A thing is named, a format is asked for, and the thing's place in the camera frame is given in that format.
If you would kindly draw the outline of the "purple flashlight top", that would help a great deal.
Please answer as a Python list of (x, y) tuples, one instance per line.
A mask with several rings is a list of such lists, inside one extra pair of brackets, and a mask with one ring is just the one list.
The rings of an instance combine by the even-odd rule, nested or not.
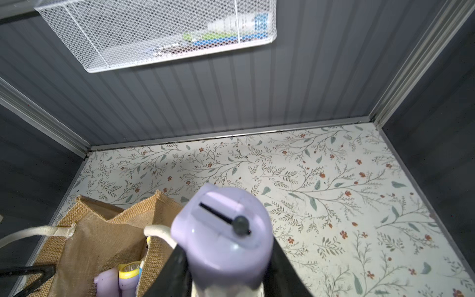
[(258, 297), (270, 262), (270, 216), (251, 193), (203, 185), (176, 216), (171, 237), (183, 248), (199, 297)]

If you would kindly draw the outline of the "brown jute tote bag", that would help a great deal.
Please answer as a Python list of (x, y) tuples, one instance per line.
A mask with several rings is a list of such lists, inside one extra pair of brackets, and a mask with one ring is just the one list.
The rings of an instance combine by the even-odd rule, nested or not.
[(161, 238), (146, 242), (146, 226), (171, 227), (182, 206), (158, 191), (128, 209), (79, 196), (57, 226), (28, 228), (1, 239), (1, 246), (31, 236), (47, 236), (37, 265), (54, 265), (56, 273), (35, 297), (93, 297), (94, 277), (120, 264), (144, 261), (138, 287), (143, 297), (166, 264), (173, 248)]

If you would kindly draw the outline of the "purple flashlight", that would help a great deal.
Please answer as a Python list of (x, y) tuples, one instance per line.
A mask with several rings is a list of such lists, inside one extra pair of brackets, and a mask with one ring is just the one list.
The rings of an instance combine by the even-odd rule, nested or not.
[(120, 297), (118, 276), (116, 267), (98, 274), (94, 278), (96, 297)]
[(139, 284), (141, 261), (120, 264), (118, 266), (119, 289), (122, 297), (135, 297)]
[(176, 216), (171, 237), (183, 248), (199, 297), (258, 297), (270, 262), (270, 216), (251, 193), (203, 185)]

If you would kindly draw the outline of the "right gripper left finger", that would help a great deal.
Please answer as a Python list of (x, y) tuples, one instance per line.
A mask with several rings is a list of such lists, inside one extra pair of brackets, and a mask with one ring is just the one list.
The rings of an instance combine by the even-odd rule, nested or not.
[(177, 245), (144, 297), (190, 297), (192, 275), (186, 251)]

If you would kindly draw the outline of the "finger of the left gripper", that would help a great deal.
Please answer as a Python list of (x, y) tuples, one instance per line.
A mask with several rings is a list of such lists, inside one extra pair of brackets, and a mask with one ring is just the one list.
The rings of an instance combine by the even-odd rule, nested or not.
[(18, 292), (15, 297), (27, 297), (31, 293), (37, 291), (44, 283), (46, 283), (50, 278), (55, 275), (55, 271), (15, 271), (13, 272), (14, 277), (27, 276), (40, 274), (40, 277), (33, 281), (30, 285), (26, 286), (20, 292)]
[(55, 274), (55, 272), (56, 272), (55, 265), (10, 267), (6, 269), (1, 269), (1, 277), (19, 277), (23, 275), (35, 275), (35, 274), (51, 277), (52, 275)]

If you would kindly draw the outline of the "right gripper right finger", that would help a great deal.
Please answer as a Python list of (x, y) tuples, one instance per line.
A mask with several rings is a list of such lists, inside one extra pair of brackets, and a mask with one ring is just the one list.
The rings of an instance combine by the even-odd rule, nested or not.
[(312, 297), (276, 238), (263, 278), (263, 292), (265, 297)]

